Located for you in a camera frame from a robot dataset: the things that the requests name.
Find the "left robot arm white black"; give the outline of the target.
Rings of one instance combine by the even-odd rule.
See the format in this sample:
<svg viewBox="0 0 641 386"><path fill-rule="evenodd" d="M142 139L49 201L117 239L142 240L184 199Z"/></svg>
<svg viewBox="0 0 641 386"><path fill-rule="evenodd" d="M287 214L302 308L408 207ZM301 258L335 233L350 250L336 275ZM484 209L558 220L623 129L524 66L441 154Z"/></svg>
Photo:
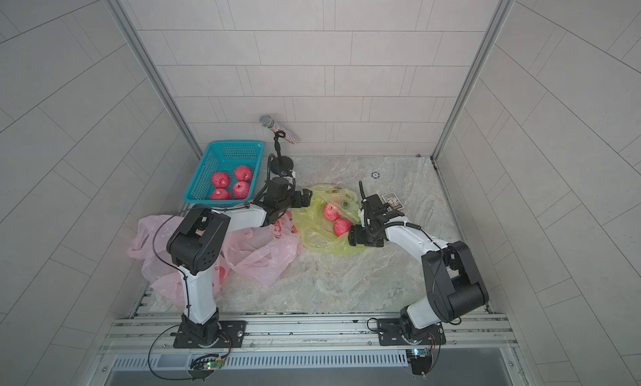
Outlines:
<svg viewBox="0 0 641 386"><path fill-rule="evenodd" d="M304 249L289 215L293 208L309 207L312 192L296 189L289 157L271 155L268 162L275 176L255 198L225 209L196 204L173 225L159 227L173 232L163 262L178 271L185 299L176 349L241 346L245 322L220 322L213 285L217 265L270 286Z"/></svg>

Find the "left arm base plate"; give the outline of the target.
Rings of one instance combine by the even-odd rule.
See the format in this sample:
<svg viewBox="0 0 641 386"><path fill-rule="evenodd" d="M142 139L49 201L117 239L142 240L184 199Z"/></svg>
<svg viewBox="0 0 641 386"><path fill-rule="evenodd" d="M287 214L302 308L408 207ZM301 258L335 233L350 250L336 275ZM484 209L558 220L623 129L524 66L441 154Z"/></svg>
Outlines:
<svg viewBox="0 0 641 386"><path fill-rule="evenodd" d="M196 324L182 319L175 333L175 349L223 349L242 346L247 322L210 319L206 324Z"/></svg>

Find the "yellow-green plastic bag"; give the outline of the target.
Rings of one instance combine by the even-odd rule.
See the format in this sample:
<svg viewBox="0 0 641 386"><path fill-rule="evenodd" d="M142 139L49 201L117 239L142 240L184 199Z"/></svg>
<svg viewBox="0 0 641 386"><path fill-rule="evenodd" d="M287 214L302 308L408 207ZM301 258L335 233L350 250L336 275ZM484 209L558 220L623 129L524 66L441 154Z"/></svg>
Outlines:
<svg viewBox="0 0 641 386"><path fill-rule="evenodd" d="M319 184L310 188L313 192L311 204L305 208L292 208L292 223L296 228L303 245L310 252L337 256L355 255L366 250L364 246L352 247L348 242L348 233L337 237L333 232L334 222L325 220L323 207L334 204L341 217L353 222L362 223L359 217L360 200L357 194L347 188L332 184Z"/></svg>

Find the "pink plastic bag back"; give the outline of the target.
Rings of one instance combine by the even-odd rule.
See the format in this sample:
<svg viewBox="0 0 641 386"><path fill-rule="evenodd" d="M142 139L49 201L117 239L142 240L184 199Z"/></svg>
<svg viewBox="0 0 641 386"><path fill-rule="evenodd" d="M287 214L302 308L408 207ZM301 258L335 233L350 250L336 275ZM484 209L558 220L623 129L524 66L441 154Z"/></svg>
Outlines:
<svg viewBox="0 0 641 386"><path fill-rule="evenodd" d="M249 227L225 237L222 255L231 270L269 287L305 250L287 212L275 224Z"/></svg>

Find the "pink plastic bag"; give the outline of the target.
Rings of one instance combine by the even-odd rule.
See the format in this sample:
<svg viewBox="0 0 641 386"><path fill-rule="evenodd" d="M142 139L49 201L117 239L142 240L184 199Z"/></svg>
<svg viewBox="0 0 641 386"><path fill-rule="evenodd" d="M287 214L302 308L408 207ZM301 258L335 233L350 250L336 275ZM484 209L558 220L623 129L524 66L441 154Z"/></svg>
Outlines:
<svg viewBox="0 0 641 386"><path fill-rule="evenodd" d="M275 224L249 227L225 237L222 255L231 270L269 287L305 250L287 212Z"/></svg>
<svg viewBox="0 0 641 386"><path fill-rule="evenodd" d="M182 220L182 217L170 215L138 220L137 236L127 251L129 257L143 262L141 273L152 289L179 307L185 307L183 276L170 267L172 257L166 251L166 245Z"/></svg>

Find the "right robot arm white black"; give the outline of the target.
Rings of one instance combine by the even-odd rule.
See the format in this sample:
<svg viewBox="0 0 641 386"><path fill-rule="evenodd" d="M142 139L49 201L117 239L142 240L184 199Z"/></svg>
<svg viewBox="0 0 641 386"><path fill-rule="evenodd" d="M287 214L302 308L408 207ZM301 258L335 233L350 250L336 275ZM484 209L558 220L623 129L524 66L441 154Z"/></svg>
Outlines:
<svg viewBox="0 0 641 386"><path fill-rule="evenodd" d="M445 344L442 326L486 305L489 293L467 244L445 242L428 235L403 212L377 194L367 196L362 184L359 217L350 227L352 247L383 247L391 242L422 265L426 296L403 308L398 319L377 321L382 345Z"/></svg>

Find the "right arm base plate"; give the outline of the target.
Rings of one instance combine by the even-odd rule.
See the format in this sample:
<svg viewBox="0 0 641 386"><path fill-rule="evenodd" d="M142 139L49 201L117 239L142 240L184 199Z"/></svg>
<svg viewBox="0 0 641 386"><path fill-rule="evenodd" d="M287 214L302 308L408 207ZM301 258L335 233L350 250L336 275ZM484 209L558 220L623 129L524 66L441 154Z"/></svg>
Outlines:
<svg viewBox="0 0 641 386"><path fill-rule="evenodd" d="M409 318L375 319L367 327L378 337L380 346L427 346L438 347L447 343L441 324L432 324L423 329L414 327Z"/></svg>

